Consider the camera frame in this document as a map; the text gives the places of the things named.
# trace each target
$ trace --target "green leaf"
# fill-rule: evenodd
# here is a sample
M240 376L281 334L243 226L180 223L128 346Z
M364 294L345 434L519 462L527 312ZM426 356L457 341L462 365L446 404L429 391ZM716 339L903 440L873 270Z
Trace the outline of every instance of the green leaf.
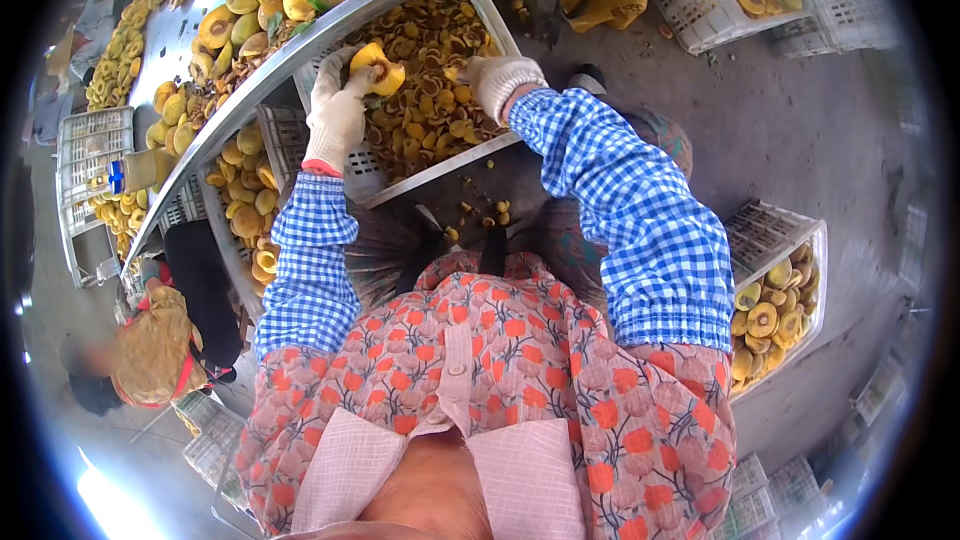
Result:
M280 28L282 21L283 13L281 11L273 13L270 15L270 18L267 19L267 38L270 42L273 42L274 38L277 37L277 30Z
M313 21L301 21L300 23L297 23L297 24L296 24L296 27L294 27L294 30L290 33L290 37L293 38L293 37L296 36L297 34L301 33L301 32L304 31L304 30L306 30L307 28L310 27L310 24L312 24L312 23L313 23Z
M319 15L323 15L324 13L330 11L330 5L322 0L306 0L306 2L309 3L310 6L313 7L313 10L317 11Z

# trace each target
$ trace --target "woman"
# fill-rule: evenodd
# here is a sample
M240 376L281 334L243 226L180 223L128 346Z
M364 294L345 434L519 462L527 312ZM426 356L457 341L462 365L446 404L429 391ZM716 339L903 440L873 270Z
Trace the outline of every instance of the woman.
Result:
M71 393L92 414L156 408L236 378L243 344L210 224L175 225L163 244L166 262L140 262L147 297L126 325L108 340L68 336L60 347Z
M361 69L340 90L353 51L320 68L303 172L272 228L283 250L235 462L263 531L705 536L724 516L736 460L734 282L716 216L588 92L549 90L530 59L471 59L486 114L543 157L552 197L579 201L579 228L558 234L608 254L567 283L533 253L497 267L450 252L361 313L342 171L375 74ZM603 293L586 297L597 277L613 335L591 303Z

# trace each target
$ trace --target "red floral pattern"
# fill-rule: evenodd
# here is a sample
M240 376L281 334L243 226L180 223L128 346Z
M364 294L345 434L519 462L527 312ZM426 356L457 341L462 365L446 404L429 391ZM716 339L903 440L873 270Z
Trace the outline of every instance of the red floral pattern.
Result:
M265 534L289 532L307 467L341 407L407 435L437 407L445 329L468 322L473 356L465 437L565 418L587 533L704 537L730 498L736 444L730 363L703 346L618 347L597 310L543 261L478 255L431 264L413 292L360 317L339 354L306 346L263 359L236 467Z

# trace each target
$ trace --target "white work glove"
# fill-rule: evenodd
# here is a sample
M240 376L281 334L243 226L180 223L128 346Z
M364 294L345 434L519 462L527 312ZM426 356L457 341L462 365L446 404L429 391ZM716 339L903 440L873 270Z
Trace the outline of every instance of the white work glove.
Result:
M547 88L544 71L527 57L470 57L466 77L476 102L501 126L507 124L502 120L503 105L515 90L523 84Z
M310 142L302 166L318 174L343 176L347 156L363 141L362 99L374 85L377 71L371 66L357 69L340 89L340 73L360 46L345 46L319 64L317 81L310 92Z

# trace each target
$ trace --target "blue checkered sleeve cover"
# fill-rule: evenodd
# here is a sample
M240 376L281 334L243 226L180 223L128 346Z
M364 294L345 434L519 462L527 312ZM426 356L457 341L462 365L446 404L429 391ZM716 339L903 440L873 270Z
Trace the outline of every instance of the blue checkered sleeve cover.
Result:
M670 157L581 89L524 94L510 128L543 157L546 192L577 198L583 237L609 250L600 274L617 343L730 352L727 234Z
M257 358L284 344L338 352L360 313L344 264L344 246L357 237L344 180L301 172L271 237L281 250L256 326Z

